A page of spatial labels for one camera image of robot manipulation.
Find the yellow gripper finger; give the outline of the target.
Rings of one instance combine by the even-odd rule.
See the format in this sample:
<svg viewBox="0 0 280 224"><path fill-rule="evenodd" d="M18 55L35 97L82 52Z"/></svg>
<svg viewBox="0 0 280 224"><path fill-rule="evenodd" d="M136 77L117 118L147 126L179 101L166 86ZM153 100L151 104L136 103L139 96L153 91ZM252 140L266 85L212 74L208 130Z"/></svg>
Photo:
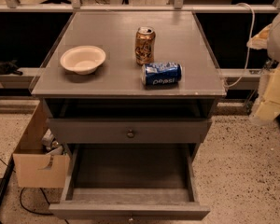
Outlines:
<svg viewBox="0 0 280 224"><path fill-rule="evenodd" d="M280 66L261 74L258 95L249 119L255 125L266 125L280 115Z"/></svg>
<svg viewBox="0 0 280 224"><path fill-rule="evenodd" d="M259 33L251 37L246 45L251 49L266 49L271 25L265 26Z"/></svg>

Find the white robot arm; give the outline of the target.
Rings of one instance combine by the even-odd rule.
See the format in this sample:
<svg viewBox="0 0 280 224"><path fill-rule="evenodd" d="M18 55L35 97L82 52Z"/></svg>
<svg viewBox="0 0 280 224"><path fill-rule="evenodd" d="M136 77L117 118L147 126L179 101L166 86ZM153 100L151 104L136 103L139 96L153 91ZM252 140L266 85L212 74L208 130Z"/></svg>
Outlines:
<svg viewBox="0 0 280 224"><path fill-rule="evenodd" d="M250 121L256 125L270 123L280 115L280 12L273 22L250 38L252 49L266 49L269 58L278 62L272 71L264 71L259 80L259 97L252 107Z"/></svg>

